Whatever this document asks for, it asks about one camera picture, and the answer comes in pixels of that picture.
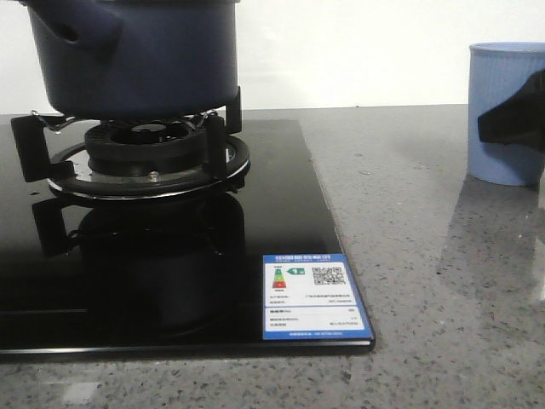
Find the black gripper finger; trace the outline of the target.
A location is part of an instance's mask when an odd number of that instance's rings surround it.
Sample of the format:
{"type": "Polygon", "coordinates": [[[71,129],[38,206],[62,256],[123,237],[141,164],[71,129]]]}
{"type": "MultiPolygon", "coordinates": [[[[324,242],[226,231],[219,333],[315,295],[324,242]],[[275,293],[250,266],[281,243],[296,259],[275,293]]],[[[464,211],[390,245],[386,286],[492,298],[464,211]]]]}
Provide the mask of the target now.
{"type": "Polygon", "coordinates": [[[478,117],[486,143],[544,149],[544,71],[531,74],[511,97],[478,117]]]}

